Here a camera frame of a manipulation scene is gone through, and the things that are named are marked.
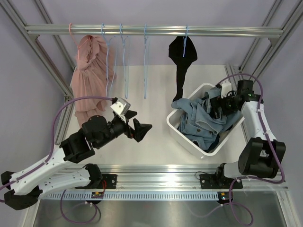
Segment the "light denim jeans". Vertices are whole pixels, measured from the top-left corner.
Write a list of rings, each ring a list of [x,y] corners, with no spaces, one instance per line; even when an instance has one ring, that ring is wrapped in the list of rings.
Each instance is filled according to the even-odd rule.
[[[206,111],[206,100],[181,98],[174,101],[171,107],[183,111],[178,130],[182,133],[195,134],[197,130],[209,131],[215,135],[230,128],[227,118],[213,119]]]

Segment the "light denim skirt with buttons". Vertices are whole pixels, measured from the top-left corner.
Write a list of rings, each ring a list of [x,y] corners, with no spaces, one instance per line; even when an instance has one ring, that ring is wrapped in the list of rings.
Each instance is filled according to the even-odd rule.
[[[210,99],[220,95],[221,95],[221,89],[214,87],[206,91],[204,97],[201,98],[203,100],[204,99],[206,100],[205,106],[206,106],[206,111],[209,115],[211,111]],[[227,129],[226,131],[231,129],[231,127],[238,120],[239,116],[240,116],[239,112],[235,112],[229,116],[220,115],[220,119],[222,119],[223,117],[227,118],[227,126],[230,126],[230,128]],[[220,133],[215,135],[209,131],[197,130],[197,133],[195,134],[188,134],[188,133],[182,133],[182,134],[185,135],[186,138],[188,138],[190,141],[192,141],[195,145],[197,145],[200,149],[204,150],[205,152],[209,152],[210,150],[214,149],[217,146],[220,139],[220,135],[219,135]]]

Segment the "light blue wire hanger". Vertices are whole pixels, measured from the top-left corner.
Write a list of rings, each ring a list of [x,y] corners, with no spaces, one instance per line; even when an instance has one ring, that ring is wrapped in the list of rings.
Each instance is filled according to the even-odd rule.
[[[129,48],[130,48],[130,40],[129,36],[124,34],[124,27],[122,24],[119,26],[120,37],[122,40],[122,63],[123,63],[123,73],[124,73],[124,91],[125,91],[125,99],[128,98],[128,90],[129,90]]]

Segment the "light blue hanger of jeans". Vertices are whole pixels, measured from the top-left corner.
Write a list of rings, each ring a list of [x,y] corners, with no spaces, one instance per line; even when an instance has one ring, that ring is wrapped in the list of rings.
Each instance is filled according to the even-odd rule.
[[[147,24],[144,25],[144,57],[143,57],[143,83],[144,83],[144,99],[147,98],[147,87],[148,87],[148,61],[149,61],[149,46],[150,40],[147,35]]]

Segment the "light blue hanger of denim skirt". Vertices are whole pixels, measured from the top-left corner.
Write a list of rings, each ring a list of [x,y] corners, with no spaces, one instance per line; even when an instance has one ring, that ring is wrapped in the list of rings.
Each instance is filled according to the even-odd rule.
[[[115,65],[114,65],[114,71],[113,71],[113,75],[112,77],[109,76],[109,69],[110,69],[110,64],[109,64],[109,53],[110,53],[110,45],[111,45],[111,41],[113,39],[115,39],[115,35],[109,39],[106,39],[106,33],[104,31],[105,29],[105,24],[102,23],[101,24],[101,35],[103,37],[103,39],[105,40],[106,43],[106,47],[107,47],[107,53],[106,53],[106,79],[107,79],[107,84],[106,84],[106,96],[109,97],[111,90],[112,90],[112,86],[113,86],[113,81],[115,79],[115,75],[116,75],[116,71],[115,71]]]

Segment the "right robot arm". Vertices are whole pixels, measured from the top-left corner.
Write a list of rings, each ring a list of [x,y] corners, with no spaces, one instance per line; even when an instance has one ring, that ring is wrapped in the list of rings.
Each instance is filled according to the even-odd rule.
[[[253,81],[239,80],[237,89],[233,90],[230,82],[216,85],[220,94],[211,98],[212,116],[219,113],[231,116],[240,112],[248,142],[241,152],[238,161],[221,164],[213,177],[219,187],[239,183],[242,179],[256,179],[276,183],[274,178],[281,170],[281,162],[286,145],[277,141],[270,130],[264,112],[263,94],[255,94]]]

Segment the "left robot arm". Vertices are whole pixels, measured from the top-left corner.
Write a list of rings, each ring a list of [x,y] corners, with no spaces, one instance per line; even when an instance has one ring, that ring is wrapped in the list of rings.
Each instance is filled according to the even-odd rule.
[[[97,149],[122,134],[140,142],[152,125],[140,123],[136,118],[133,123],[134,127],[131,127],[117,114],[110,122],[103,116],[90,117],[78,132],[61,142],[49,160],[41,160],[18,173],[2,173],[1,182],[8,192],[4,193],[1,202],[14,210],[23,210],[56,191],[98,188],[103,183],[103,176],[96,164],[86,164],[80,170],[65,175],[55,176],[55,173],[94,156]]]

